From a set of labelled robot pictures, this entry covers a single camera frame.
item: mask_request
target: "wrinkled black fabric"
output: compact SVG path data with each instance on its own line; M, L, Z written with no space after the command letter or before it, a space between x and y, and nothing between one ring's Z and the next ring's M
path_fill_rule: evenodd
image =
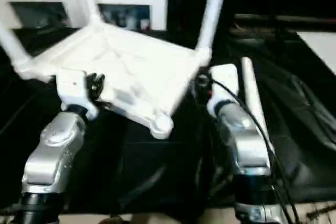
M21 30L18 34L27 50L37 55L74 31ZM174 42L165 33L150 35ZM190 41L178 43L190 45ZM290 178L295 201L335 199L335 107L333 95L320 92L336 83L333 75L326 74L328 69L299 40L290 42L290 50L285 48L281 57L277 47L265 49L264 41L250 42L218 43L212 64L234 63L241 80L240 58L252 58L269 135ZM288 53L293 51L304 52L305 61ZM298 62L300 69L293 67ZM320 69L323 81L315 82L307 62ZM60 101L52 84L21 80L3 52L0 63L0 206L4 207L17 201L26 159L38 144L41 130L59 112ZM242 97L243 88L240 82ZM161 211L191 222L206 207L231 205L227 150L212 120L190 93L173 120L171 136L156 140L147 128L102 110L89 124L76 155L65 211Z

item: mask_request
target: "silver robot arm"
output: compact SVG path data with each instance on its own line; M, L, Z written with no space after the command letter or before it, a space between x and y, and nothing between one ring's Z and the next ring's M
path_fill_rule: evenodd
M83 144L85 122L73 112L60 112L42 131L40 142L25 165L23 191L62 193L72 160Z
M229 69L221 67L211 69L212 78L237 92L237 74L228 74ZM216 83L212 84L207 110L217 119L219 137L230 152L237 219L241 223L287 223L270 185L268 150L254 120Z

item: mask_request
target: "black fabric backdrop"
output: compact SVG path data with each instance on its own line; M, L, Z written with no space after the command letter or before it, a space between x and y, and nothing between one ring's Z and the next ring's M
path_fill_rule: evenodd
M20 30L33 55L73 33L73 29ZM193 47L195 39L150 32ZM308 47L294 37L217 39L213 65L252 58L262 105L277 155L286 168L295 201L336 199L335 77ZM28 155L44 126L59 112L56 88L23 81L0 52L0 207L17 201ZM75 158L65 212L134 213L162 211L181 220L205 207L234 201L225 146L215 137L190 94L173 116L167 140L109 111L101 111L87 130Z

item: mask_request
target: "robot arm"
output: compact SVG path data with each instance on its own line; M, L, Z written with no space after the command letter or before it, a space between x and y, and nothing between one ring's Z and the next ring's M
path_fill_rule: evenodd
M223 73L224 77L230 76L229 69L221 68L211 69L213 78L237 91L237 85L232 86L232 81L228 83L227 78L221 78ZM233 79L237 82L236 73ZM237 219L242 223L286 223L270 184L270 160L265 140L251 116L215 83L207 109L217 119L219 137L230 152Z
M102 91L103 76L63 70L56 82L64 111L42 130L40 142L26 162L13 223L58 223L73 158L83 145L87 122L98 115L92 101Z

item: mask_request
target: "white plastic frame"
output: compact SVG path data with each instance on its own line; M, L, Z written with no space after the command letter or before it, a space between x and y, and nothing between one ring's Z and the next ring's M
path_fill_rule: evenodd
M0 42L23 79L49 81L64 69L104 74L100 99L110 103L111 110L147 126L154 137L166 138L189 81L211 58L222 2L207 1L196 50L106 24L96 0L86 0L86 27L34 59L1 23Z

